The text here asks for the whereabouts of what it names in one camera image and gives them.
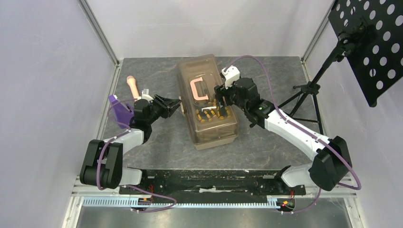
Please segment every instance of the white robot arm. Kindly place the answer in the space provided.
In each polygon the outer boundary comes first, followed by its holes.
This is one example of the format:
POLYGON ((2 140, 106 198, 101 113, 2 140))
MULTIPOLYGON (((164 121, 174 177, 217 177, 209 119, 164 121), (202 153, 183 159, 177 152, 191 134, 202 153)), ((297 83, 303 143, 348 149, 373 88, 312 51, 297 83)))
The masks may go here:
POLYGON ((123 154, 139 146, 150 138, 154 123, 159 117, 168 118, 180 106, 180 100, 172 100, 155 95, 154 98, 139 97, 134 103, 133 117, 124 133, 105 140, 92 140, 88 144, 86 156, 80 172, 83 184, 96 185, 97 178, 102 188, 115 189, 119 185, 139 184, 142 171, 123 168, 123 154), (100 165, 97 177, 98 159, 104 151, 107 160, 100 165))
POLYGON ((238 106, 252 123, 251 127, 258 125, 280 135, 298 147, 312 161, 297 167, 287 166, 278 173, 285 189, 314 183, 320 188, 330 191, 347 174, 347 167, 327 147, 318 142, 319 139, 328 142, 328 145, 335 149, 351 166, 345 140, 338 136, 330 139, 293 121, 300 128, 316 136, 316 138, 312 138, 287 123, 291 117, 280 109, 280 113, 285 117, 283 119, 271 102, 260 98, 253 80, 241 78, 236 67, 230 66, 226 71, 223 69, 221 76, 225 79, 225 83, 214 88, 220 104, 238 106))

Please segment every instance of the tripod stand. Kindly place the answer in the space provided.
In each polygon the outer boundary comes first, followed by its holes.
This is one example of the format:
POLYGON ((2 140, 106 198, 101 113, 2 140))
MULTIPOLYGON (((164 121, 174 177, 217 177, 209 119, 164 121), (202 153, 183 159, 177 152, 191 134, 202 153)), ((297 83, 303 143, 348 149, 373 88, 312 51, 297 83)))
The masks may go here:
POLYGON ((282 108, 286 104, 290 103, 293 101, 295 98, 299 97, 300 95, 301 98, 298 99, 297 104, 295 107, 292 109, 292 111, 288 114, 290 117, 293 117, 294 114, 298 111, 302 103, 305 101, 305 99, 308 97, 308 95, 312 95, 313 100, 314 100, 314 106, 315 106, 315 112, 317 116, 317 120, 308 120, 308 119, 300 119, 300 118, 293 118, 295 120, 300 120, 300 121, 307 121, 307 122, 314 122, 318 123, 319 125, 319 132, 323 134, 323 126, 322 126, 322 120, 320 118, 320 112, 319 112, 319 107, 317 104, 317 94, 319 93, 320 85, 318 85, 319 79, 323 76, 325 71, 329 68, 329 66, 333 62, 341 62, 343 58, 347 55, 349 55, 353 48, 355 47, 354 44, 355 37, 352 37, 349 34, 342 33, 339 36, 339 41, 336 45, 336 47, 333 49, 333 51, 330 53, 330 55, 327 57, 325 62, 323 63, 322 67, 319 69, 318 73, 315 75, 314 79, 312 81, 309 81, 306 85, 295 85, 293 86, 293 89, 298 89, 300 88, 300 91, 290 97, 288 100, 280 104, 278 107, 282 108))

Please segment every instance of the white wall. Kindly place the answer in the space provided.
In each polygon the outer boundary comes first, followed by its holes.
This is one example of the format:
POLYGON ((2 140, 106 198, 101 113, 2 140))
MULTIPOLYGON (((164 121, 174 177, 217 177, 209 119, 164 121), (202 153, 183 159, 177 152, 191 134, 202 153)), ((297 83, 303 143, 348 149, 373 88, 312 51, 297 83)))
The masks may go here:
MULTIPOLYGON (((336 43, 328 25, 307 61, 311 78, 336 43)), ((346 59, 333 63, 319 84, 319 106, 328 134, 347 141, 353 168, 363 184, 357 195, 366 224, 402 227, 403 80, 379 97, 375 108, 368 106, 346 59)))
POLYGON ((118 58, 302 56, 332 0, 88 0, 118 58))
POLYGON ((113 64, 75 0, 0 1, 0 227, 58 228, 113 64))

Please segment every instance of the black perforated panel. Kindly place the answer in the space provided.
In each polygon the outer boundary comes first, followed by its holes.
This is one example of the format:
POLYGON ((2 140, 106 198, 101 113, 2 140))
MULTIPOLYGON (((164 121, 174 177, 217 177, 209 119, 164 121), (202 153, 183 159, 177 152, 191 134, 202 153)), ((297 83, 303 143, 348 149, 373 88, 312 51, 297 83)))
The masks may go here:
POLYGON ((333 30, 352 33, 362 23, 369 35, 347 59, 371 107, 403 77, 403 0, 339 0, 329 15, 333 30))

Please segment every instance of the gray marble table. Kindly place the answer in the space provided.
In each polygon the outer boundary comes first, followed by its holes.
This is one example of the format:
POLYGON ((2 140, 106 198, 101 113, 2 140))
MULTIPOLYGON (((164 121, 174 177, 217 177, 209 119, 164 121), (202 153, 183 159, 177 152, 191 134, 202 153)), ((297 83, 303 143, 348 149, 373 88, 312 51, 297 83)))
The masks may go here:
MULTIPOLYGON (((135 76, 139 90, 148 88, 150 95, 177 98, 177 57, 125 58, 117 82, 115 94, 119 99, 130 99, 131 93, 126 77, 135 76)), ((233 57, 217 57, 219 69, 233 57)), ((261 57, 269 70, 273 93, 280 104, 296 90, 293 85, 306 83, 298 57, 261 57)), ((260 96, 271 101, 269 85, 260 66, 252 59, 235 64, 243 77, 251 77, 258 85, 260 96)), ((283 109, 289 112, 295 101, 283 109)), ((158 119, 147 143, 125 154, 124 165, 139 169, 281 169, 286 165, 301 165, 309 159, 294 145, 258 126, 249 128, 243 112, 234 108, 239 121, 239 135, 233 143, 197 151, 190 139, 185 117, 180 112, 169 119, 158 119)), ((295 117, 316 119, 311 99, 307 99, 295 117)), ((318 131, 317 124, 303 123, 318 131)), ((108 121, 104 138, 122 132, 115 123, 108 121)))

